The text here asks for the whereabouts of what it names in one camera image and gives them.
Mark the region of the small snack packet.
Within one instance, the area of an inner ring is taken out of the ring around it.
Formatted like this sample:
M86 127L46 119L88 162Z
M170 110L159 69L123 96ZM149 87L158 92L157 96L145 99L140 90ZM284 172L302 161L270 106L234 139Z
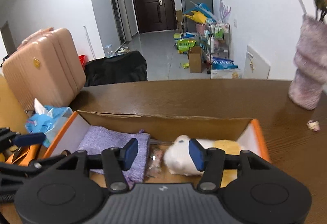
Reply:
M149 156L146 176L147 177L157 177L162 173L162 159L163 151L160 149L152 149L152 152Z

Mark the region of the yellow thermos jug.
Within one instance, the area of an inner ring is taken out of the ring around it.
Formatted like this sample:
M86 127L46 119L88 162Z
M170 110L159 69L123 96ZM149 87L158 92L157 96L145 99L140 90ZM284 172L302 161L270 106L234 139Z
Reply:
M25 123L28 115L9 88L5 78L0 78L0 126L9 127L13 132L26 134Z

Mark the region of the blue tissue pack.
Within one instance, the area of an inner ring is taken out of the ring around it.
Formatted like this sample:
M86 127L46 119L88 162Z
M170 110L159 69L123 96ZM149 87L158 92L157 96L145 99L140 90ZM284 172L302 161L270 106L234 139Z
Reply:
M70 107L42 105L36 98L34 110L35 114L27 119L25 128L28 133L44 133L46 140L43 145L48 148L73 111Z

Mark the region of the red orange cardboard box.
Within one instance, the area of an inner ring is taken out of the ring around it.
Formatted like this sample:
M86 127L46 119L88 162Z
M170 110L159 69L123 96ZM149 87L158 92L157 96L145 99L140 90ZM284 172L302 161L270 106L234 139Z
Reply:
M233 140L266 161L270 156L257 119L211 117L165 117L161 115L126 115L75 111L59 130L53 143L42 147L39 157L48 158L63 150L76 151L89 127L100 126L122 133L144 130L160 142L174 141L178 136L210 140Z

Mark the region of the pink ribbed suitcase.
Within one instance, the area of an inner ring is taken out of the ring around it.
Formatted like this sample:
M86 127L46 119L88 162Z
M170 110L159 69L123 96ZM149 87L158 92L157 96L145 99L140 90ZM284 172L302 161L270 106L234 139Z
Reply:
M4 78L26 111L34 101L67 107L86 82L72 35L68 29L44 31L4 61Z

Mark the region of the black bag on floor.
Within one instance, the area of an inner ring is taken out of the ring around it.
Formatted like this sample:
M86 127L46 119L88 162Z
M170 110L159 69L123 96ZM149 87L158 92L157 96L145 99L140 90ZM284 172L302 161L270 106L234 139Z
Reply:
M147 62L138 51L88 62L85 87L147 81Z

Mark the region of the blue white package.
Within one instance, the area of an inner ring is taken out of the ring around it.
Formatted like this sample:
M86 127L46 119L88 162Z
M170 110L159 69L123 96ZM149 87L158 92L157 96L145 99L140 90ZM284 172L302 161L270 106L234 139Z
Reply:
M211 69L237 69L238 65L234 64L234 61L228 59L222 59L218 57L214 57L212 59L212 67Z

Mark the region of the small brown cardboard box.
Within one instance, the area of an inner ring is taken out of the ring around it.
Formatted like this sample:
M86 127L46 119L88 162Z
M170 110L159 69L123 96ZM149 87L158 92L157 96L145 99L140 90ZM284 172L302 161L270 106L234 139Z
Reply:
M190 73L202 72L202 49L199 46L194 46L188 51L189 71Z

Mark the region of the white leaning board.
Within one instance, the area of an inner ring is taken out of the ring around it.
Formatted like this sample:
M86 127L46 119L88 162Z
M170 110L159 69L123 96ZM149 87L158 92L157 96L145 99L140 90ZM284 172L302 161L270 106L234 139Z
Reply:
M247 46L243 77L248 79L267 80L270 64L252 47Z

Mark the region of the fallen pink petal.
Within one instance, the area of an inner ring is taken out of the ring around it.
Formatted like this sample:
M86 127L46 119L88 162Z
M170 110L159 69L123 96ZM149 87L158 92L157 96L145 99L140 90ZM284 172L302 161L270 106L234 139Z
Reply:
M309 130L312 130L313 132L318 132L320 130L320 124L318 121L309 120L307 122L307 127Z

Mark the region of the yellow blue bag pile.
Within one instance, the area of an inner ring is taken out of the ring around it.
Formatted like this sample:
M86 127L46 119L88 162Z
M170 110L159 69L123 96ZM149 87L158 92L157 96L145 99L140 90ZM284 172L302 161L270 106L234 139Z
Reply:
M184 17L196 22L197 24L217 21L217 17L210 11L209 7L205 3L191 3L194 5L194 7L184 12Z

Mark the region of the purple decorative stems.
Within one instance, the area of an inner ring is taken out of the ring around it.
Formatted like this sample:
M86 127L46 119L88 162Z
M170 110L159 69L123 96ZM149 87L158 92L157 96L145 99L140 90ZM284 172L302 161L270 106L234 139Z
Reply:
M224 23L228 23L229 16L231 13L231 7L226 5L223 0L219 0L219 17Z

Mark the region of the textured pink vase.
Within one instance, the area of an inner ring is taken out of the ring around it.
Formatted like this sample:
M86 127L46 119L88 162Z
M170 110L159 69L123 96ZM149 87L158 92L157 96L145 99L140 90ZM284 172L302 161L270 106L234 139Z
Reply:
M303 16L294 64L297 70L288 96L298 106L313 110L326 84L326 24L309 15Z

